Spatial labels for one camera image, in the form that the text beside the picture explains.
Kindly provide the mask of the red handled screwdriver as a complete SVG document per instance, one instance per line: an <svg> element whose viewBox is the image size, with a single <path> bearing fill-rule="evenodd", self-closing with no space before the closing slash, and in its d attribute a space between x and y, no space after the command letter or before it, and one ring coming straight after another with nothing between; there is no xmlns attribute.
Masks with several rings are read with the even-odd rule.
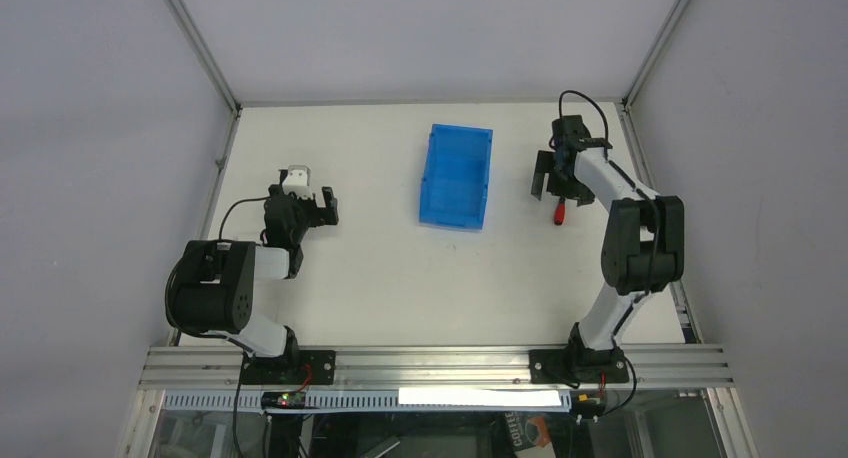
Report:
<svg viewBox="0 0 848 458"><path fill-rule="evenodd" d="M556 226L562 226L565 222L566 217L566 201L564 198L560 198L555 207L553 223Z"/></svg>

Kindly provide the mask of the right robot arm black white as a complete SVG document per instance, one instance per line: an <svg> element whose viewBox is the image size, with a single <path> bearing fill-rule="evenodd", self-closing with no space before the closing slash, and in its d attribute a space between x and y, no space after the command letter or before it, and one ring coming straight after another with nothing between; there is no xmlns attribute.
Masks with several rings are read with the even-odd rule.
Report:
<svg viewBox="0 0 848 458"><path fill-rule="evenodd" d="M574 376L622 363L619 335L645 301L684 271L683 201L631 177L611 149L608 139L590 135L581 116L558 117L548 150L537 154L531 181L536 199L549 193L579 206L598 202L607 213L600 251L604 286L557 360Z"/></svg>

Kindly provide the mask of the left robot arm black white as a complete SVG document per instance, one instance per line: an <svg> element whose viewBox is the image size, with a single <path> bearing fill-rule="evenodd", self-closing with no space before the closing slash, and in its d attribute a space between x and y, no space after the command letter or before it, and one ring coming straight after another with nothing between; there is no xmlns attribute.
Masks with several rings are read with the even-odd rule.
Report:
<svg viewBox="0 0 848 458"><path fill-rule="evenodd" d="M181 333L224 339L248 357L300 364L295 332L254 308L258 281L297 277L304 260L302 241L312 228L339 222L338 201L329 187L311 189L309 167L292 165L259 198L264 228L256 241L192 240L165 285L165 314Z"/></svg>

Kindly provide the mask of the blue plastic bin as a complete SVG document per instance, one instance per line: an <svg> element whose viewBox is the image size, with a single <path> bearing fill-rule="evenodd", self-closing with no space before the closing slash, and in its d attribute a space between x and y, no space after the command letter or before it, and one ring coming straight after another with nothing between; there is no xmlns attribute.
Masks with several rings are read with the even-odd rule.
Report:
<svg viewBox="0 0 848 458"><path fill-rule="evenodd" d="M491 129L431 127L420 184L421 223L473 231L483 228L492 145Z"/></svg>

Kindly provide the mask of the coffee labelled box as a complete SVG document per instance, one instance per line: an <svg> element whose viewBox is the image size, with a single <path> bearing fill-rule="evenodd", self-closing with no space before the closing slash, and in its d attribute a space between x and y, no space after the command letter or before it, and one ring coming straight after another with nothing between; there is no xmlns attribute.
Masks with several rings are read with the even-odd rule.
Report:
<svg viewBox="0 0 848 458"><path fill-rule="evenodd" d="M544 414L510 411L504 414L504 420L514 452L541 449L551 443Z"/></svg>

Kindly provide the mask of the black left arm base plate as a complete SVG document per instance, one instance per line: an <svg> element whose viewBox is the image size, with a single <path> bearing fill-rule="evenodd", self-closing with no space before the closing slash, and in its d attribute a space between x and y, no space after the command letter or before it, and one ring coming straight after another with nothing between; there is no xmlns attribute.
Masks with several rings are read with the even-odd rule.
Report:
<svg viewBox="0 0 848 458"><path fill-rule="evenodd" d="M243 358L239 382L243 385L297 387L332 385L337 353L329 349L307 349L291 363L287 357Z"/></svg>

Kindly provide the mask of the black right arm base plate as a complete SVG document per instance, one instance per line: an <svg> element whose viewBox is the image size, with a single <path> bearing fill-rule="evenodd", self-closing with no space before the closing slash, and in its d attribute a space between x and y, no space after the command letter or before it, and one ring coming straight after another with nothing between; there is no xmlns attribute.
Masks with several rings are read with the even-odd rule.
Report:
<svg viewBox="0 0 848 458"><path fill-rule="evenodd" d="M628 383L630 368L620 348L612 350L531 349L529 371L533 384Z"/></svg>

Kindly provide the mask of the aluminium mounting rail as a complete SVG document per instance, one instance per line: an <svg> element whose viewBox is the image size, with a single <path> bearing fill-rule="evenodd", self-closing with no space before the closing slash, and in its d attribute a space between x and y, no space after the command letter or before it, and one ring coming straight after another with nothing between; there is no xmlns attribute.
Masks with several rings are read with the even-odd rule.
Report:
<svg viewBox="0 0 848 458"><path fill-rule="evenodd" d="M732 388L723 349L709 344L623 345L610 371L569 377L556 364L559 345L471 347L314 347L300 350L301 365L276 359L248 364L230 346L153 347L142 369L142 389L232 389L240 378L250 388L378 390L406 387L478 389L688 390Z"/></svg>

